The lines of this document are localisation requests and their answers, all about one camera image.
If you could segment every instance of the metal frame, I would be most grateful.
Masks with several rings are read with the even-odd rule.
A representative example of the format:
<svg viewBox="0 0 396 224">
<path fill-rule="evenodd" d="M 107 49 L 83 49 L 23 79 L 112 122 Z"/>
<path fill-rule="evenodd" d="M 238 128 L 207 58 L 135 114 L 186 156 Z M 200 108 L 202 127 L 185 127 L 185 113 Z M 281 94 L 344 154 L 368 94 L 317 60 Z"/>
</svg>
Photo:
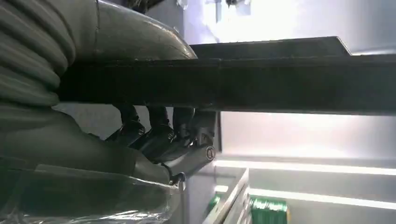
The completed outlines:
<svg viewBox="0 0 396 224">
<path fill-rule="evenodd" d="M 349 56 L 336 36 L 260 42 L 211 43 L 191 45 L 199 59 L 257 59 L 282 57 Z"/>
<path fill-rule="evenodd" d="M 395 55 L 80 64 L 64 76 L 59 97 L 214 111 L 395 114 L 395 74 Z"/>
<path fill-rule="evenodd" d="M 242 224 L 250 216 L 249 186 L 241 190 L 223 224 Z"/>
<path fill-rule="evenodd" d="M 203 224 L 220 224 L 229 213 L 233 203 L 243 189 L 248 187 L 249 169 L 240 172 L 234 182 L 229 186 L 227 192 L 222 195 L 220 201 L 210 211 Z"/>
</svg>

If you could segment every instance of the light strip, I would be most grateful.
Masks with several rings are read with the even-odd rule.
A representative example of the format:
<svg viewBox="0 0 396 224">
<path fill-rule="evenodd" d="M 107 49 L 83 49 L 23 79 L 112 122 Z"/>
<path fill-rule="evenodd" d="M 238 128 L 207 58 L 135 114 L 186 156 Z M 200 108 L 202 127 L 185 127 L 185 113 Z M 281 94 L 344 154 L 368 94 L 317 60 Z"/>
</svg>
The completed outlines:
<svg viewBox="0 0 396 224">
<path fill-rule="evenodd" d="M 223 185 L 218 185 L 215 188 L 216 192 L 226 192 L 227 190 L 228 190 L 228 187 L 223 186 Z M 276 197 L 276 198 L 303 200 L 303 201 L 311 201 L 311 202 L 347 204 L 347 205 L 364 206 L 364 207 L 371 207 L 371 208 L 396 210 L 396 203 L 371 201 L 371 200 L 348 198 L 348 197 L 315 195 L 315 194 L 296 193 L 296 192 L 277 191 L 277 190 L 265 190 L 265 189 L 249 189 L 249 194 L 255 195 L 255 196 Z"/>
<path fill-rule="evenodd" d="M 336 165 L 322 165 L 322 164 L 287 163 L 287 162 L 217 160 L 214 162 L 214 165 L 217 167 L 233 167 L 233 168 L 311 171 L 311 172 L 345 173 L 345 174 L 396 175 L 396 169 L 391 169 L 391 168 L 353 167 L 353 166 L 336 166 Z"/>
</svg>

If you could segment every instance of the black metal bar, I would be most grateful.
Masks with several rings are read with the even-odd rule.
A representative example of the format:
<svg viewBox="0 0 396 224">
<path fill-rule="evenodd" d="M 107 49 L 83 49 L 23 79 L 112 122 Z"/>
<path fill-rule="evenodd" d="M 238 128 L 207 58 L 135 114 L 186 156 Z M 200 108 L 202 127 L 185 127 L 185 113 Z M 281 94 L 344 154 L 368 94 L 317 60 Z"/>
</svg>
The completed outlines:
<svg viewBox="0 0 396 224">
<path fill-rule="evenodd" d="M 199 59 L 257 59 L 280 57 L 348 56 L 349 51 L 336 36 L 261 42 L 191 45 Z"/>
<path fill-rule="evenodd" d="M 394 114 L 394 96 L 394 55 L 77 64 L 59 89 L 62 101 L 346 114 Z"/>
</svg>

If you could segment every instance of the gray flexible hose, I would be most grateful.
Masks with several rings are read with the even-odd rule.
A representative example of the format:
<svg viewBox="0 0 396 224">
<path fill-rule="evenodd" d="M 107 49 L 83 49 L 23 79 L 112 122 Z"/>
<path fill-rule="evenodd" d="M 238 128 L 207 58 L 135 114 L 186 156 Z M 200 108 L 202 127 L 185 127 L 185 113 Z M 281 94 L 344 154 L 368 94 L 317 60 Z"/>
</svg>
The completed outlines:
<svg viewBox="0 0 396 224">
<path fill-rule="evenodd" d="M 0 157 L 169 181 L 163 167 L 83 133 L 51 106 L 75 61 L 195 58 L 175 31 L 104 1 L 2 0 L 0 40 Z"/>
</svg>

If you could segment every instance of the ceiling light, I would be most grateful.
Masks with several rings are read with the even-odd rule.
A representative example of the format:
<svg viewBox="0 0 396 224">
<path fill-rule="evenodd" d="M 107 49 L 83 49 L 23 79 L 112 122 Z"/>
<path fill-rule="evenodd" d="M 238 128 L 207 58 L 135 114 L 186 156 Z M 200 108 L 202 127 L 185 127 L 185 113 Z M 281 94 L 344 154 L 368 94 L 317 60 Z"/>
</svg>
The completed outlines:
<svg viewBox="0 0 396 224">
<path fill-rule="evenodd" d="M 232 167 L 232 168 L 345 173 L 345 174 L 396 175 L 396 169 L 391 169 L 391 168 L 336 166 L 336 165 L 287 163 L 287 162 L 217 160 L 214 162 L 214 166 Z"/>
<path fill-rule="evenodd" d="M 228 187 L 223 186 L 223 185 L 218 185 L 215 188 L 216 192 L 226 192 L 227 190 L 228 190 Z M 347 204 L 347 205 L 364 206 L 364 207 L 371 207 L 371 208 L 396 210 L 396 203 L 371 201 L 371 200 L 348 198 L 348 197 L 315 195 L 315 194 L 277 191 L 277 190 L 265 190 L 265 189 L 249 189 L 249 194 L 254 195 L 254 196 L 265 196 L 265 197 L 275 197 L 275 198 L 303 200 L 303 201 L 311 201 L 311 202 L 334 203 L 334 204 Z"/>
</svg>

